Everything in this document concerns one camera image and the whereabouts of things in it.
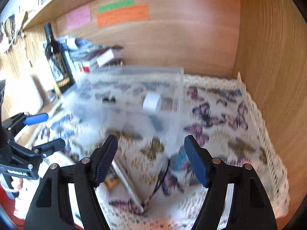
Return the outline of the person's left hand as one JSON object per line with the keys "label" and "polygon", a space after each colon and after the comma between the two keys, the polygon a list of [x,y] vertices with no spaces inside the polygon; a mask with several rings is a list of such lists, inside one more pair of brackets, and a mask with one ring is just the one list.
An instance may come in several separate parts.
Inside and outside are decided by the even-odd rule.
{"label": "person's left hand", "polygon": [[19,191],[23,187],[23,178],[20,177],[12,177],[12,182],[11,182],[12,188],[15,191]]}

